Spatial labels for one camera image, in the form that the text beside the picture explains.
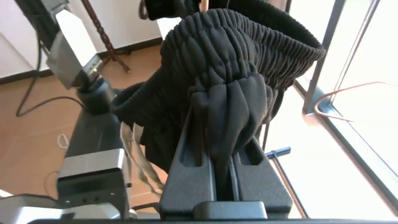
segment tile floor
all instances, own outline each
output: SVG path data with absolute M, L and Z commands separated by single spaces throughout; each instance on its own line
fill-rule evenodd
M 109 63 L 104 76 L 115 88 L 124 88 L 148 79 L 160 65 L 159 47 L 122 56 L 132 69 L 123 72 Z M 58 100 L 27 114 L 15 116 L 30 80 L 0 86 L 0 189 L 12 194 L 46 194 L 56 197 L 56 174 L 46 176 L 62 165 L 65 149 L 58 146 L 60 134 L 69 139 L 80 107 L 70 100 Z M 24 110 L 47 98 L 75 96 L 55 77 L 36 83 Z M 313 116 L 303 116 L 302 97 L 294 87 L 287 91 L 284 104 L 272 122 L 268 150 L 292 146 L 292 153 L 281 163 L 298 196 L 312 218 L 392 218 L 394 214 L 374 190 L 360 169 L 351 161 L 328 130 Z M 162 180 L 167 175 L 156 168 Z M 133 176 L 133 205 L 155 202 L 158 198 Z M 299 218 L 293 209 L 292 218 Z

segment baseboard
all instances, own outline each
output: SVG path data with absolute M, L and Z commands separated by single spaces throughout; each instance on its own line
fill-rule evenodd
M 145 49 L 145 48 L 148 48 L 148 47 L 153 47 L 153 46 L 156 46 L 156 45 L 160 45 L 162 43 L 162 41 L 163 41 L 162 38 L 158 37 L 158 38 L 155 38 L 155 39 L 151 39 L 151 40 L 139 42 L 139 43 L 136 43 L 136 44 L 131 44 L 131 45 L 127 45 L 127 46 L 124 46 L 124 47 L 120 47 L 120 48 L 117 48 L 115 50 L 119 54 L 128 54 L 128 53 L 136 51 L 136 50 L 141 50 L 141 49 Z M 109 56 L 109 53 L 107 51 L 105 51 L 105 52 L 98 53 L 98 55 L 102 59 L 105 59 L 105 58 L 107 58 Z M 51 75 L 53 75 L 53 73 L 49 69 L 42 70 L 40 72 L 37 72 L 36 70 L 32 70 L 32 71 L 28 71 L 28 72 L 22 72 L 22 73 L 18 73 L 18 74 L 15 74 L 15 75 L 10 75 L 8 77 L 0 78 L 0 85 L 16 82 L 16 81 L 19 81 L 19 80 L 24 80 L 26 78 L 34 77 L 35 75 L 38 75 L 39 77 L 43 78 L 43 77 L 51 76 Z

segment floor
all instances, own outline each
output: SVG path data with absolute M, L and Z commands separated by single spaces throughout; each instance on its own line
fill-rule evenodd
M 159 47 L 139 50 L 122 59 L 132 69 L 131 74 L 113 62 L 103 72 L 115 88 L 148 79 L 160 65 Z M 57 197 L 56 173 L 44 180 L 62 165 L 65 149 L 58 145 L 58 137 L 64 134 L 70 138 L 80 107 L 70 100 L 58 100 L 17 118 L 16 109 L 29 83 L 30 80 L 22 80 L 0 86 L 0 189 L 11 194 L 45 195 L 47 188 L 50 196 Z M 65 90 L 55 77 L 41 78 L 23 110 L 47 98 L 65 95 L 75 96 L 75 92 Z M 302 115 L 302 105 L 302 96 L 290 88 L 272 122 L 266 148 L 292 147 L 292 153 L 280 161 L 310 217 L 395 217 L 321 122 L 314 116 Z M 156 170 L 165 181 L 167 175 L 157 167 Z M 136 176 L 132 179 L 132 205 L 158 200 Z M 296 208 L 290 217 L 300 218 Z

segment black metal frame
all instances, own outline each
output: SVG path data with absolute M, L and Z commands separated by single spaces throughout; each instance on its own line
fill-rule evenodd
M 379 1 L 380 0 L 372 0 L 372 3 L 369 6 L 368 13 L 362 24 L 361 30 L 357 35 L 355 43 L 352 46 L 351 52 L 349 53 L 346 63 L 341 71 L 336 88 L 340 87 L 341 79 L 345 76 L 351 64 L 356 50 L 361 43 L 362 37 L 377 9 Z M 323 39 L 323 46 L 326 50 L 329 49 L 331 44 L 345 2 L 346 0 L 336 0 L 333 6 L 330 20 L 326 28 L 325 37 Z M 313 113 L 315 102 L 325 95 L 318 86 L 318 80 L 325 58 L 318 61 L 310 82 L 306 79 L 298 79 L 295 82 L 296 88 L 303 96 L 305 96 L 303 105 L 303 112 L 305 114 Z M 333 106 L 331 99 L 322 101 L 319 105 L 319 109 L 324 113 L 340 116 L 339 112 Z M 322 117 L 322 120 L 324 120 L 325 124 L 331 129 L 333 134 L 341 141 L 346 150 L 352 155 L 353 159 L 360 165 L 363 171 L 365 171 L 369 178 L 376 184 L 376 187 L 394 207 L 395 211 L 398 212 L 398 176 L 393 173 L 388 165 L 382 161 L 382 159 L 374 152 L 372 147 L 348 122 L 326 117 Z

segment coat rack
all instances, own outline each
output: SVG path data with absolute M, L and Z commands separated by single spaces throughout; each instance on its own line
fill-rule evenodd
M 102 27 L 100 20 L 97 18 L 97 15 L 93 7 L 91 6 L 90 2 L 88 0 L 81 0 L 81 2 L 83 3 L 91 20 L 93 21 L 94 26 L 97 28 L 97 32 L 99 33 L 99 36 L 101 37 L 101 40 L 104 43 L 106 50 L 109 53 L 109 57 L 105 59 L 103 64 L 106 65 L 112 59 L 112 61 L 118 62 L 123 67 L 125 72 L 131 73 L 131 69 L 117 55 L 111 41 L 109 40 L 108 35 L 106 35 L 105 30 Z

